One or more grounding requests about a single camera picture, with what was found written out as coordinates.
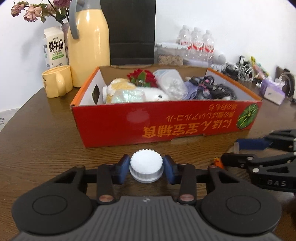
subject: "yellow mug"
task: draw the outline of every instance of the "yellow mug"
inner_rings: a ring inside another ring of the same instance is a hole
[[[69,65],[49,69],[42,73],[42,78],[48,98],[64,96],[73,89]]]

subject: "white bottle cap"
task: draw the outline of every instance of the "white bottle cap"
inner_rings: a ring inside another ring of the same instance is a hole
[[[102,95],[103,95],[103,103],[106,103],[106,101],[107,101],[107,86],[104,86],[102,88]]]
[[[156,151],[140,150],[131,157],[130,173],[141,183],[152,183],[163,174],[163,159]]]

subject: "milk carton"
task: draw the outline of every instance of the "milk carton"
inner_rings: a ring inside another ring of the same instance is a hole
[[[44,30],[43,49],[46,67],[49,69],[68,65],[64,33],[60,27],[46,28]]]

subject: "red cardboard box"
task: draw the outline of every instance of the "red cardboard box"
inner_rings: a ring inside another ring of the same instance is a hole
[[[238,100],[103,104],[100,94],[95,103],[93,94],[96,85],[102,93],[103,86],[109,85],[115,78],[126,77],[137,68],[151,72],[174,68],[183,79],[186,76],[212,75],[215,83],[231,87]],[[215,135],[250,129],[261,104],[261,98],[255,93],[212,69],[163,65],[102,66],[80,88],[71,103],[71,109],[84,146],[90,148],[169,141],[183,136]]]

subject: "brown table surface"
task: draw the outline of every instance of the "brown table surface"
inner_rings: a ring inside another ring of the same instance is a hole
[[[63,98],[48,99],[41,89],[8,122],[0,133],[0,240],[17,234],[11,206],[17,197],[57,174],[78,164],[95,168],[103,163],[117,162],[123,154],[132,155],[140,149],[153,149],[161,155],[170,154],[177,163],[191,163],[206,169],[214,157],[221,156],[238,138],[259,137],[271,130],[296,128],[296,107],[285,101],[277,106],[268,100],[250,131],[209,137],[190,137],[171,142],[84,148],[69,105],[78,89]],[[272,150],[264,155],[274,155]],[[245,170],[231,172],[248,179]],[[125,184],[115,188],[121,195],[176,195],[178,185],[167,184],[164,178],[152,184],[141,184],[129,175]],[[205,185],[197,184],[198,198],[206,195]],[[293,193],[270,191],[282,204],[282,218],[276,235],[284,241],[296,240],[296,197]],[[87,194],[95,197],[95,186]]]

